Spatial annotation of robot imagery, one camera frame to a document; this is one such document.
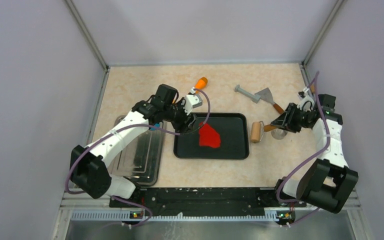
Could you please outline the black baking tray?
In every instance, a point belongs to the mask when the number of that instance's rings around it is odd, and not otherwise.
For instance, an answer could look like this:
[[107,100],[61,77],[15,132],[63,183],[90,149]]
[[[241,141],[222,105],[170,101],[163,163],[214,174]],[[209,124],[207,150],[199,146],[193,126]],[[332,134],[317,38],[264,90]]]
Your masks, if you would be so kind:
[[175,136],[173,153],[179,159],[244,160],[250,154],[247,118],[242,113],[195,113],[197,131]]

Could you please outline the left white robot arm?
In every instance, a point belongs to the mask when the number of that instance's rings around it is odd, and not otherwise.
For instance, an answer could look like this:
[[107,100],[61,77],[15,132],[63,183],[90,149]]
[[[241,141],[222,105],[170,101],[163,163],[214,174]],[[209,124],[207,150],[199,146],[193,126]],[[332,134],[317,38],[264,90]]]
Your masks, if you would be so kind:
[[87,146],[77,145],[71,152],[70,169],[66,181],[77,185],[93,199],[117,196],[129,207],[140,202],[140,193],[133,181],[123,176],[113,176],[108,168],[114,158],[133,140],[150,129],[164,131],[161,122],[172,124],[173,135],[193,131],[197,119],[192,113],[200,107],[199,89],[192,88],[184,97],[177,89],[161,84],[148,100],[137,102],[127,115],[106,135]]

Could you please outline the wooden rolling pin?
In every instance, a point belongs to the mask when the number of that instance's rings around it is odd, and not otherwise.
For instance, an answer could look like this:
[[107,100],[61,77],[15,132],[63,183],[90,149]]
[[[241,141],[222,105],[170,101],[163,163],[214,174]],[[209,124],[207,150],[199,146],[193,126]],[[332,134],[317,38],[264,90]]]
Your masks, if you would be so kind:
[[271,132],[277,128],[278,127],[271,124],[264,124],[263,121],[253,122],[250,131],[250,142],[254,144],[259,143],[265,133]]

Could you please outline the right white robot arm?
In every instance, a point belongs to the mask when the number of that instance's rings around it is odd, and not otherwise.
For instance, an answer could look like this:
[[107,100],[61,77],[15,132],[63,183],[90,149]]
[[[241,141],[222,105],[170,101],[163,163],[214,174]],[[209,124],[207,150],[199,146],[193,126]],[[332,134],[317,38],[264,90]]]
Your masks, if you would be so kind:
[[311,129],[316,143],[316,153],[278,180],[273,192],[277,205],[301,201],[337,214],[355,188],[359,174],[349,168],[343,154],[343,118],[335,112],[335,101],[335,96],[320,94],[308,110],[302,109],[304,102],[290,103],[271,122],[271,126],[291,133]]

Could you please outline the metal scraper wooden handle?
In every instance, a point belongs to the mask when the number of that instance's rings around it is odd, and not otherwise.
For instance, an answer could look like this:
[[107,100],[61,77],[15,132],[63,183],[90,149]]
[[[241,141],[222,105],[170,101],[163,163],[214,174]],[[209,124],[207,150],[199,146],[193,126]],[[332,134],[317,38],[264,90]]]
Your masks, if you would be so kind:
[[256,95],[259,96],[259,98],[269,104],[271,104],[274,109],[281,115],[284,113],[284,110],[282,107],[280,107],[273,99],[273,95],[272,95],[272,92],[271,90],[266,87],[260,91],[258,91],[257,93],[255,93]]

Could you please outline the red dough piece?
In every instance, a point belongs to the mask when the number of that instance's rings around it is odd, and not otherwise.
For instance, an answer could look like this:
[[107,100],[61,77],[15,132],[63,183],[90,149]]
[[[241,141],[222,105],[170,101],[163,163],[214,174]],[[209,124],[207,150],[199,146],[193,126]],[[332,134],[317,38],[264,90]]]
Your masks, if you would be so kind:
[[200,147],[209,147],[217,149],[221,147],[221,136],[220,134],[208,123],[201,123],[198,131]]

